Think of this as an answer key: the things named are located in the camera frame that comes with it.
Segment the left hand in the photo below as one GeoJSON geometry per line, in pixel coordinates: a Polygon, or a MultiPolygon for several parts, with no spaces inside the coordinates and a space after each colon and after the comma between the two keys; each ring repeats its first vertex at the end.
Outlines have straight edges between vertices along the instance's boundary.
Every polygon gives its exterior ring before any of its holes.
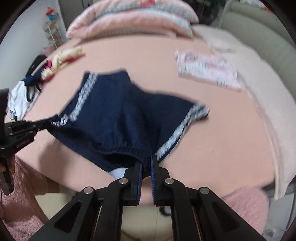
{"type": "Polygon", "coordinates": [[[15,173],[15,156],[1,156],[1,183],[10,183],[15,173]]]}

